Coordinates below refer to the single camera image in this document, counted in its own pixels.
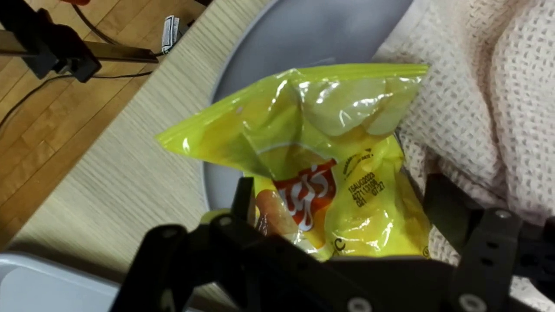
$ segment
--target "wooden surface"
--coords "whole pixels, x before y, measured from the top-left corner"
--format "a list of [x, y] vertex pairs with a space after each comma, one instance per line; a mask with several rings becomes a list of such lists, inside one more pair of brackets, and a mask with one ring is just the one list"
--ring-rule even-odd
[[[58, 0], [27, 0], [45, 7], [58, 24], [98, 42], [71, 5]], [[121, 43], [159, 50], [168, 14], [190, 21], [202, 12], [194, 0], [93, 0], [84, 16]], [[143, 64], [103, 62], [102, 75], [154, 69]], [[5, 244], [72, 168], [90, 144], [140, 88], [136, 80], [57, 80], [25, 101], [0, 130], [0, 243]], [[39, 80], [19, 57], [0, 57], [0, 118]]]
[[208, 106], [230, 50], [263, 5], [209, 5], [10, 248], [117, 276], [147, 229], [166, 222], [195, 227], [206, 212], [199, 163], [162, 151], [154, 137]]

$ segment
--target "white knit blanket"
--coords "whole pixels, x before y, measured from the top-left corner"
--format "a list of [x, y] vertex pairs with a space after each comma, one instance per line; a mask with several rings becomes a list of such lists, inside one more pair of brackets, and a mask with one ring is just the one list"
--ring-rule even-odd
[[[400, 127], [419, 187], [442, 172], [483, 206], [555, 215], [555, 0], [414, 0], [378, 59], [430, 64]], [[456, 262], [436, 236], [431, 255]], [[555, 310], [525, 281], [513, 293]]]

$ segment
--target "floor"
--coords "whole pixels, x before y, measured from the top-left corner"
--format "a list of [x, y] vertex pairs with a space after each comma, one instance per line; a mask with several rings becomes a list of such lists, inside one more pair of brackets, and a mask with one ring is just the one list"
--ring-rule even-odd
[[[50, 10], [81, 38], [100, 42], [60, 0], [27, 0]], [[91, 0], [81, 7], [98, 30], [121, 43], [159, 50], [162, 19], [183, 23], [202, 12], [194, 0]], [[103, 62], [102, 75], [152, 71], [154, 66]], [[0, 246], [36, 212], [81, 154], [114, 120], [145, 78], [55, 80], [29, 97], [0, 128]], [[0, 57], [0, 118], [41, 82], [17, 57]]]

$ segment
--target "food package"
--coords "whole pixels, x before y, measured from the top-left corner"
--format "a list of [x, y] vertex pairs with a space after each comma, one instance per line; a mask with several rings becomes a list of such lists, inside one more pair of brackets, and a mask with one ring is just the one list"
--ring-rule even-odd
[[254, 225], [319, 260], [424, 255], [430, 225], [393, 135], [424, 73], [419, 64], [289, 69], [157, 140], [254, 177]]

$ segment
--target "black wire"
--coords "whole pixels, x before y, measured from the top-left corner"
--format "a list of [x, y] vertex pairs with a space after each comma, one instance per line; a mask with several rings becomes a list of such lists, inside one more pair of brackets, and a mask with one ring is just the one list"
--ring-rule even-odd
[[[128, 80], [128, 78], [149, 76], [150, 73], [152, 71], [130, 73], [130, 75], [95, 75], [91, 76], [91, 80]], [[39, 85], [36, 85], [32, 90], [29, 90], [24, 97], [20, 97], [0, 120], [0, 132], [27, 99], [31, 99], [36, 92], [39, 92], [43, 87], [50, 85], [51, 82], [65, 80], [65, 78], [71, 78], [71, 75], [46, 78]]]
[[116, 45], [116, 47], [126, 47], [126, 49], [133, 49], [130, 45], [123, 45], [121, 42], [110, 38], [109, 35], [105, 35], [103, 31], [100, 31], [95, 24], [90, 23], [90, 19], [83, 14], [83, 10], [77, 5], [71, 5], [72, 10], [76, 12], [76, 16], [86, 24], [86, 28], [95, 33], [100, 40], [103, 40], [109, 45]]

